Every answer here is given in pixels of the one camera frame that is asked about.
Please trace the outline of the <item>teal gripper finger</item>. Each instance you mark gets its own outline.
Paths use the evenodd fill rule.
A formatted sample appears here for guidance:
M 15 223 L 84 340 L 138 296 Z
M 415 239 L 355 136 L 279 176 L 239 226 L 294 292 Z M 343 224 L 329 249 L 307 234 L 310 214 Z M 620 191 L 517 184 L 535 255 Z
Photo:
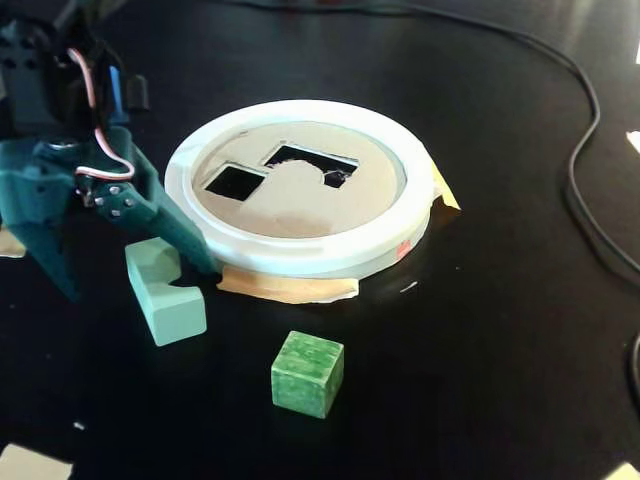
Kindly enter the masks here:
M 203 233 L 166 193 L 127 129 L 97 130 L 78 178 L 87 182 L 90 205 L 107 220 L 161 238 L 204 274 L 218 270 Z

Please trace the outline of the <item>teal gripper black servo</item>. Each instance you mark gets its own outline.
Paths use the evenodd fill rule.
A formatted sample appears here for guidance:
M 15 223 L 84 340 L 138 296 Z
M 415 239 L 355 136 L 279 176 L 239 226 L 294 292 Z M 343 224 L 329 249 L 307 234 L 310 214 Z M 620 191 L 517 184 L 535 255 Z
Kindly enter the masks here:
M 97 18 L 1 20 L 1 219 L 55 285 L 80 297 L 63 224 L 86 149 L 23 137 L 84 141 L 125 122 L 123 65 Z

